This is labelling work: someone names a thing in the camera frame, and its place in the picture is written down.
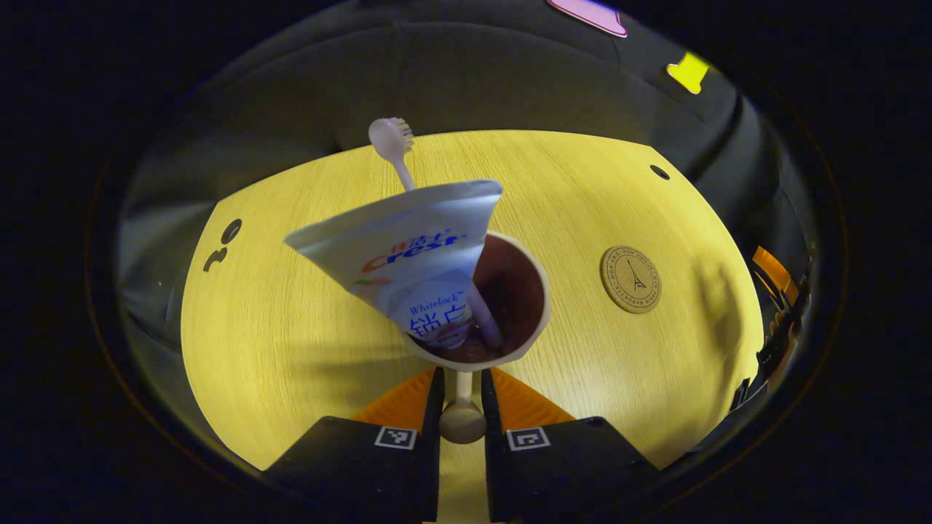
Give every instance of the pink object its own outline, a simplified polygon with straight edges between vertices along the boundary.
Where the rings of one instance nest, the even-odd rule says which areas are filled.
[[[622,26],[618,11],[592,0],[547,0],[550,5],[573,18],[594,25],[602,31],[625,38],[628,30]]]

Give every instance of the coaster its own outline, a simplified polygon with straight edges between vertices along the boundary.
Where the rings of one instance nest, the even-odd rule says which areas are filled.
[[[602,284],[623,310],[646,313],[660,301],[660,274],[646,255],[633,247],[616,245],[602,256]]]

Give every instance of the white cup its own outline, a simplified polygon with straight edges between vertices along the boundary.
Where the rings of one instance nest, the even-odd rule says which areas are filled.
[[[412,353],[438,365],[470,373],[512,362],[530,350],[550,322],[550,282],[540,262],[518,240],[489,231],[473,281],[493,314],[499,312],[496,316],[505,339],[503,354],[481,361],[460,362],[455,359],[465,353],[462,347],[435,354],[402,333],[404,344]]]

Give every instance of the wood grain surface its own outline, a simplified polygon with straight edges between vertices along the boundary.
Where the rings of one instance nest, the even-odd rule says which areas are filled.
[[[504,185],[490,227],[540,260],[553,317],[530,352],[502,369],[571,415],[605,417],[663,468],[754,376],[763,333],[747,266],[706,201],[652,148],[561,132],[469,131],[416,137],[405,160],[418,186]],[[255,467],[269,467],[320,417],[349,418],[431,365],[406,352],[386,318],[282,242],[401,191],[367,146],[244,188],[220,201],[204,228],[182,309],[185,369],[213,429]],[[224,246],[235,219],[240,231]],[[638,249],[659,271],[654,310],[626,312],[606,293],[599,264],[614,245]],[[205,272],[222,247],[224,260]],[[447,391],[452,397],[451,380]],[[487,522],[481,440],[443,442],[439,511],[440,522]]]

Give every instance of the cup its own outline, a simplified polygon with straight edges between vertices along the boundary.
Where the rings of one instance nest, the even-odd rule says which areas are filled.
[[[518,240],[495,231],[476,264],[473,282],[499,324],[504,344],[492,351],[474,328],[454,350],[431,348],[402,333],[417,356],[456,371],[470,373],[517,360],[550,322],[550,283],[541,263]]]

